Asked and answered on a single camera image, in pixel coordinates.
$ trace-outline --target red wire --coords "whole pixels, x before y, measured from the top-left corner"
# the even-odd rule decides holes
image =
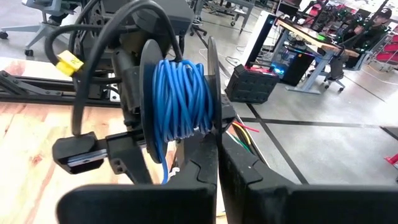
[[[244,124],[241,124],[241,123],[239,123],[239,122],[237,122],[237,121],[234,121],[234,123],[235,123],[235,124],[237,124],[237,125],[239,125],[239,126],[241,126],[241,127],[244,127],[244,128],[246,128],[247,130],[254,131],[254,132],[257,132],[257,133],[259,133],[259,132],[260,132],[260,131],[259,131],[259,130],[257,130],[257,129],[250,128],[250,127],[247,127],[246,125],[244,125]]]

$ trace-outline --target concrete floor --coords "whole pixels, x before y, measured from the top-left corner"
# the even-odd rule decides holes
[[[41,20],[40,11],[24,7],[19,1],[0,0],[0,4],[3,6],[0,27],[35,24]],[[232,73],[234,65],[225,57],[240,56],[236,46],[246,45],[260,11],[253,10],[244,32],[239,34],[242,19],[231,27],[230,16],[211,15],[204,10],[203,28],[216,39],[219,60],[228,73]],[[70,16],[64,23],[72,23],[74,18]],[[0,57],[25,59],[24,44],[32,36],[10,32],[9,40],[0,42]],[[55,48],[61,51],[66,46],[57,42]],[[27,59],[48,61],[43,40],[32,49],[35,57]],[[196,34],[186,36],[185,49],[185,58],[204,63],[206,71],[206,48]],[[259,123],[248,125],[261,130],[251,134],[271,168],[300,183],[282,156],[282,148],[310,184],[396,184],[398,171],[383,158],[398,153],[398,141],[378,126],[398,126],[398,86],[394,84],[398,83],[398,76],[376,73],[368,67],[363,70],[346,72],[342,80],[346,89],[342,93],[337,92],[338,85],[326,91],[319,78],[315,88],[323,92],[321,95],[286,91],[283,84],[278,84],[268,102],[254,105],[269,130],[266,133]],[[255,118],[247,105],[233,105],[241,117]]]

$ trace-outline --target yellow tag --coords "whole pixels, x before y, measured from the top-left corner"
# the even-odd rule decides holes
[[[58,58],[68,64],[75,72],[83,66],[83,62],[67,50],[58,54]]]
[[[75,73],[75,69],[63,61],[59,61],[55,67],[69,77]]]

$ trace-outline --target green wire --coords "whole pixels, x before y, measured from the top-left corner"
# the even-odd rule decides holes
[[[237,140],[237,141],[243,146],[243,148],[245,148],[248,152],[251,153],[250,149],[248,148],[247,145],[245,145],[245,143],[243,143],[241,140],[239,140],[239,139],[238,139],[237,137],[235,137],[234,135],[232,135],[232,137],[234,137],[235,140]]]

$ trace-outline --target coiled blue cable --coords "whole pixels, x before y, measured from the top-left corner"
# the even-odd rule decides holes
[[[156,151],[163,167],[163,181],[169,178],[163,143],[193,136],[199,128],[211,131],[213,99],[203,73],[203,64],[161,60],[152,81]]]

